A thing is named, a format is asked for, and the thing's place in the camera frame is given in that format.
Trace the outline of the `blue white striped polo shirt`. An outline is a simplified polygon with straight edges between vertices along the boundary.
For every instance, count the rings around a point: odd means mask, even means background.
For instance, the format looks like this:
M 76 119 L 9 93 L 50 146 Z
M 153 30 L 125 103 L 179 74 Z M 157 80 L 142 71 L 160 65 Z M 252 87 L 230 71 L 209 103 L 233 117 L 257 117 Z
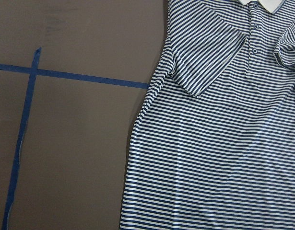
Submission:
M 171 0 L 121 230 L 295 230 L 295 0 Z

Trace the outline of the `brown paper table cover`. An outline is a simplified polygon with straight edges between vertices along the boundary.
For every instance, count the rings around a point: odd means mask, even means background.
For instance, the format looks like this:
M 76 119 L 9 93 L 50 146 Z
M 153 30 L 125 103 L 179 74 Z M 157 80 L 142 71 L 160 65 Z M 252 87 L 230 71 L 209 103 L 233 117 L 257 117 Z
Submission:
M 0 229 L 22 116 L 11 230 L 116 230 L 132 126 L 166 0 L 0 0 Z

